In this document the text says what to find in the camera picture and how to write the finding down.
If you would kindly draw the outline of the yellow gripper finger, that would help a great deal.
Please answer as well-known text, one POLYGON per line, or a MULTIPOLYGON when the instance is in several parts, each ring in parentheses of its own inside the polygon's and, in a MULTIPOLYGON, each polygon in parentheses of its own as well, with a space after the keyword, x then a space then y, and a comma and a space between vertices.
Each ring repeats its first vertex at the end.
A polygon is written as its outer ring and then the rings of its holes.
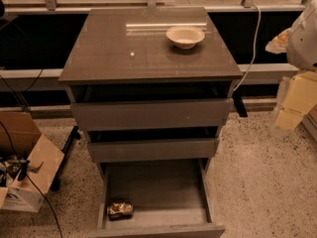
POLYGON ((288 44, 288 35, 290 29, 285 29, 275 36, 266 46, 265 50, 272 54, 284 54, 288 44))
POLYGON ((288 136, 316 105, 316 71, 300 70, 294 77, 284 76, 271 113, 270 132, 275 137, 288 136))

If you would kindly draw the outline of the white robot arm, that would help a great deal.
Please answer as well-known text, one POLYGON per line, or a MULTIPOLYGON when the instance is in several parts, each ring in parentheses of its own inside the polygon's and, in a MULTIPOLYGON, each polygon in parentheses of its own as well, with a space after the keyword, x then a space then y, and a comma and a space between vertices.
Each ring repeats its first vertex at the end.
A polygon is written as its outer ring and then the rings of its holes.
POLYGON ((317 0, 312 0, 292 26, 265 47, 276 55, 286 53, 287 62, 298 69, 279 84, 270 131, 286 136, 317 104, 317 0))

